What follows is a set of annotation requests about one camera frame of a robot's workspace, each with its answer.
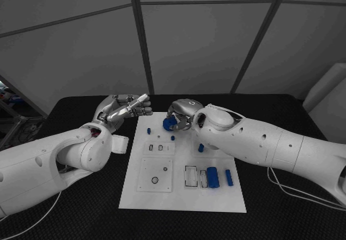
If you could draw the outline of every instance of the oval hole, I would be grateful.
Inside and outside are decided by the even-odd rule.
[[[42,167],[42,158],[39,156],[35,158],[35,161],[36,161],[37,165]]]

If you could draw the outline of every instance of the black table surface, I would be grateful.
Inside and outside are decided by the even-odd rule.
[[[63,98],[37,134],[45,138],[76,129],[92,119],[107,96]],[[301,103],[284,94],[153,95],[154,112],[177,99],[212,103],[304,136],[324,136]],[[17,239],[346,239],[346,212],[288,196],[267,178],[267,168],[235,160],[247,213],[118,209],[138,118],[115,132],[130,138],[127,153],[111,154],[101,171],[61,194],[39,225]],[[283,184],[332,200],[326,191],[294,174],[275,170]],[[0,223],[0,238],[23,231],[49,210],[56,196]]]

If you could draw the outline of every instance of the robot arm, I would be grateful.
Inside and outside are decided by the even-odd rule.
[[[192,111],[190,127],[206,148],[221,149],[249,164],[300,175],[346,206],[346,145],[298,135],[267,122],[234,119],[213,105]]]
[[[111,133],[124,118],[153,114],[148,106],[147,94],[111,95],[98,105],[92,122],[79,129],[0,152],[0,218],[39,204],[99,171],[111,152],[127,152],[128,138]],[[61,173],[56,161],[75,169]]]

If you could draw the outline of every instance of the gray wall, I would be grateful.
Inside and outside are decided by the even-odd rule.
[[[235,80],[236,93],[303,99],[346,61],[345,0],[284,1],[277,12],[277,0],[141,0],[141,11],[133,0],[114,8],[130,3],[33,0],[19,9],[0,0],[1,81],[42,113],[69,96],[229,93]]]

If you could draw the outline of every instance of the cable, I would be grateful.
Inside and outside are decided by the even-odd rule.
[[[1,222],[7,217],[9,217],[9,216],[3,217],[3,218],[0,219],[0,222]]]
[[[223,107],[221,107],[221,106],[215,106],[215,105],[212,105],[210,103],[208,104],[208,106],[209,106],[209,107],[215,107],[215,108],[218,108],[218,109],[221,109],[221,110],[223,110],[223,111],[226,111],[226,112],[231,112],[231,113],[236,114],[242,119],[245,119],[245,117],[244,117],[238,112],[235,112],[235,111],[232,111],[232,110],[229,110],[229,109],[226,109],[226,108],[223,108]]]
[[[287,186],[281,185],[280,180],[278,180],[278,178],[277,178],[277,175],[275,175],[274,170],[272,170],[271,167],[267,168],[267,176],[268,176],[268,179],[270,179],[270,180],[271,180],[271,178],[270,178],[270,169],[271,169],[271,172],[272,172],[274,177],[275,177],[277,185],[278,185],[278,187],[281,188],[281,190],[283,190],[283,192],[284,192],[285,194],[288,194],[290,196],[297,197],[297,198],[300,198],[300,199],[304,199],[304,200],[307,200],[307,201],[310,201],[310,202],[314,202],[314,203],[317,203],[317,204],[320,204],[320,205],[323,205],[323,206],[326,206],[326,207],[329,207],[329,208],[332,208],[332,209],[336,209],[336,210],[340,210],[340,211],[346,211],[346,208],[345,208],[342,205],[339,205],[339,204],[336,204],[336,203],[333,203],[333,202],[330,202],[330,201],[327,201],[327,200],[319,198],[317,196],[309,194],[307,192],[303,192],[303,191],[297,190],[297,189],[293,188],[293,187],[287,187]],[[309,196],[311,196],[311,197],[314,197],[314,198],[323,200],[324,202],[329,202],[329,203],[337,205],[337,206],[342,207],[342,208],[334,207],[334,206],[330,206],[330,205],[327,205],[327,204],[324,204],[324,203],[321,203],[321,202],[319,202],[319,201],[316,201],[316,200],[313,200],[313,199],[309,199],[309,198],[306,198],[306,197],[303,197],[303,196],[298,196],[298,195],[294,195],[294,194],[288,193],[288,192],[283,189],[283,187],[287,187],[287,188],[290,188],[290,189],[298,191],[300,193],[307,194]]]
[[[50,213],[50,211],[52,211],[52,209],[53,209],[53,207],[55,207],[55,205],[56,205],[56,202],[58,202],[58,200],[59,200],[61,195],[62,195],[62,192],[59,192],[59,195],[58,195],[58,198],[56,198],[56,200],[55,200],[55,203],[53,203],[49,211],[46,212],[45,216],[40,218],[40,220],[39,220],[23,232],[20,232],[19,234],[16,234],[16,235],[13,235],[13,236],[9,236],[7,238],[1,238],[0,240],[13,239],[14,237],[17,237],[17,236],[22,235],[23,233],[26,233],[26,232],[40,223],[40,221],[45,219],[45,217],[46,217],[48,214]]]

